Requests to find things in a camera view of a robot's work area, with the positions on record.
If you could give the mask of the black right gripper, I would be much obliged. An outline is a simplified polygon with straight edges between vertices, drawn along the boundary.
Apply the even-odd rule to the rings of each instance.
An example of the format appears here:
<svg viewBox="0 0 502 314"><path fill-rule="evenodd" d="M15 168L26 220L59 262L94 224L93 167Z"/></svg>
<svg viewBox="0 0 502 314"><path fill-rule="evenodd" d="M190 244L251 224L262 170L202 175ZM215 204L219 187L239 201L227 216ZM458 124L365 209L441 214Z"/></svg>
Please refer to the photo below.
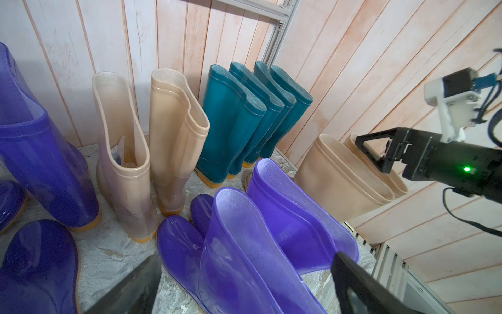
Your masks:
<svg viewBox="0 0 502 314"><path fill-rule="evenodd" d="M387 139L386 152L377 156L370 141ZM459 141L441 142L438 133L391 128L357 136L356 146L375 167L389 174L395 162L405 164L410 181L436 181L465 196L478 195L501 203L501 151Z"/></svg>

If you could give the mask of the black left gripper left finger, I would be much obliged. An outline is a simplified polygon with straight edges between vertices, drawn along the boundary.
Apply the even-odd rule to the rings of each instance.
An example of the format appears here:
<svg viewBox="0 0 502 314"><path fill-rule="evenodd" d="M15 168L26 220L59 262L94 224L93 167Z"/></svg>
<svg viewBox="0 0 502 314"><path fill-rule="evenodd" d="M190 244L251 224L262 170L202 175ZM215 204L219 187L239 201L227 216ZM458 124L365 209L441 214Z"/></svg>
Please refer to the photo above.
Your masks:
<svg viewBox="0 0 502 314"><path fill-rule="evenodd" d="M152 313L162 276L158 253L145 259L86 313Z"/></svg>

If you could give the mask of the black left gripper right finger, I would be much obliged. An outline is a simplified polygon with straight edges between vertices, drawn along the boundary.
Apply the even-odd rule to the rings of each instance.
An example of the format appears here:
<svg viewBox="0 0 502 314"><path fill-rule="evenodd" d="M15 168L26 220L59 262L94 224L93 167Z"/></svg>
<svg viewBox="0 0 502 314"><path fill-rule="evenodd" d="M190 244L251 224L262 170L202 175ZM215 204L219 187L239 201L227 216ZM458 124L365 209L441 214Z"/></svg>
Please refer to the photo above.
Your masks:
<svg viewBox="0 0 502 314"><path fill-rule="evenodd" d="M346 253L335 254L331 274L342 313L418 313L399 301Z"/></svg>

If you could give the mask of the lilac purple boot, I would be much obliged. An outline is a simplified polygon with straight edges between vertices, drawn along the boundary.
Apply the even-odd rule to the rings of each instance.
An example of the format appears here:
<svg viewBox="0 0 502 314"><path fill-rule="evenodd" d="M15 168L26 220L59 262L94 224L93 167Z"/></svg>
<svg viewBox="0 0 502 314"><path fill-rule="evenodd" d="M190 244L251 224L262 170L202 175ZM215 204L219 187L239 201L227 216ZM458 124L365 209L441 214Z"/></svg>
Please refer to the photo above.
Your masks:
<svg viewBox="0 0 502 314"><path fill-rule="evenodd" d="M206 234L172 215L157 242L166 270L204 313L325 313L239 190L216 193Z"/></svg>
<svg viewBox="0 0 502 314"><path fill-rule="evenodd" d="M70 231L42 219L21 227L1 265L2 313L79 313L80 259Z"/></svg>

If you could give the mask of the large beige boot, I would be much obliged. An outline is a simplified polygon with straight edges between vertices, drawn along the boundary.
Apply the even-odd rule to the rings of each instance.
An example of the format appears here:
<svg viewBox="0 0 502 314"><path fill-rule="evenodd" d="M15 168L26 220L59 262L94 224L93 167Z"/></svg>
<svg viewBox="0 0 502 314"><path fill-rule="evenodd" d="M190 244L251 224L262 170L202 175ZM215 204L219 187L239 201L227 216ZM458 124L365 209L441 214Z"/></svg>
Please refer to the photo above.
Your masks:
<svg viewBox="0 0 502 314"><path fill-rule="evenodd" d="M361 151L355 144L358 136L352 133L345 139L344 144L376 175L382 182L384 182L394 193L395 199L398 199L409 192L408 187L403 180L393 170L389 173L381 173L377 167L370 161L370 159Z"/></svg>

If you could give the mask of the large purple boot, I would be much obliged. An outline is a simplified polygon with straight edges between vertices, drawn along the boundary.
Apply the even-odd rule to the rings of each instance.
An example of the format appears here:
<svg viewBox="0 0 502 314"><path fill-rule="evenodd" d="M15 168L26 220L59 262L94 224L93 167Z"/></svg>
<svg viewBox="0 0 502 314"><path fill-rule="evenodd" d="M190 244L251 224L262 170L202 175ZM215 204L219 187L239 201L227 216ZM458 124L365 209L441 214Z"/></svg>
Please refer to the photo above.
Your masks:
<svg viewBox="0 0 502 314"><path fill-rule="evenodd" d="M295 268L300 275L328 270L335 256L360 259L356 240L330 214L308 196L270 158L260 160L247 187L247 196L261 211L283 255L270 247L253 262L257 271Z"/></svg>

